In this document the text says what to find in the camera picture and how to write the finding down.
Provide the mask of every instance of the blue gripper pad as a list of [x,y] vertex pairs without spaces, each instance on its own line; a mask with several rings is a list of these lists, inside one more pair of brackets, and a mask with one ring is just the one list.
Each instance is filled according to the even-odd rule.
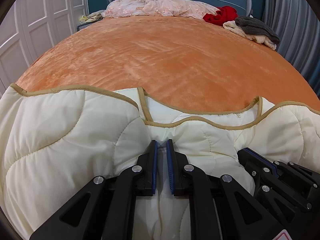
[[170,150],[170,144],[169,141],[167,141],[167,164],[168,164],[168,174],[169,174],[169,185],[171,194],[173,195],[175,191],[175,185],[174,185],[174,171],[173,171],[173,163],[172,163],[172,156],[171,156],[171,150]]
[[269,169],[271,169],[273,175],[275,175],[277,178],[279,177],[276,165],[274,165],[272,162],[268,161],[266,158],[257,154],[256,152],[254,152],[253,150],[251,150],[248,147],[238,151],[238,153],[237,153],[238,158],[239,158],[239,162],[242,166],[245,166],[245,163],[242,163],[242,162],[244,162],[244,161],[242,161],[242,159],[244,159],[245,161],[248,160],[248,157],[242,156],[244,153],[248,153],[249,156],[251,156],[252,158],[255,158],[257,161],[259,161],[259,163],[260,163],[260,165],[262,165],[262,167],[268,167]]
[[158,143],[155,142],[155,150],[153,154],[153,169],[152,169],[152,193],[156,193],[156,185],[157,185],[157,160],[158,160]]

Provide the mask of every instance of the cream blanket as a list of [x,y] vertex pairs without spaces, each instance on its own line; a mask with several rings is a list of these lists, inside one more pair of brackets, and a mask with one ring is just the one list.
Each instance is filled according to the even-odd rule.
[[142,88],[69,86],[26,92],[11,85],[0,100],[0,205],[24,239],[94,176],[134,165],[159,143],[156,194],[137,200],[133,239],[190,237],[188,199],[170,194],[165,143],[207,174],[232,175],[253,193],[237,151],[320,172],[320,113],[296,102],[257,97],[242,111],[202,113],[163,105]]

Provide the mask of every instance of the orange blanket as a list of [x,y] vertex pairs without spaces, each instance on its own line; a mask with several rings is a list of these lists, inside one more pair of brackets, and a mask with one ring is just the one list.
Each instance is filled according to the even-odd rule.
[[277,52],[183,17],[97,22],[47,51],[17,84],[28,91],[71,84],[142,86],[164,103],[196,111],[242,109],[257,95],[320,110],[308,83]]

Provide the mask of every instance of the white wardrobe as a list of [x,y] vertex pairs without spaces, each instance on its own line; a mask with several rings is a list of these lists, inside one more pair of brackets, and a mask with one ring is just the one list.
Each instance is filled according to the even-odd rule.
[[87,0],[16,0],[0,25],[0,96],[48,49],[76,32]]

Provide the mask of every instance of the quilted comforter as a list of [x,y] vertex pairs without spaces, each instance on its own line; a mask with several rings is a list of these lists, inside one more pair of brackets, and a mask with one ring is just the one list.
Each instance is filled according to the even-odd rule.
[[255,98],[236,112],[169,107],[143,88],[110,92],[68,86],[27,92],[12,84],[0,100],[0,206],[24,239],[94,176],[118,175],[151,140],[159,143],[152,198],[138,199],[133,239],[188,239],[187,199],[170,194],[163,146],[207,174],[232,175],[253,193],[237,151],[320,172],[320,112],[303,103]]

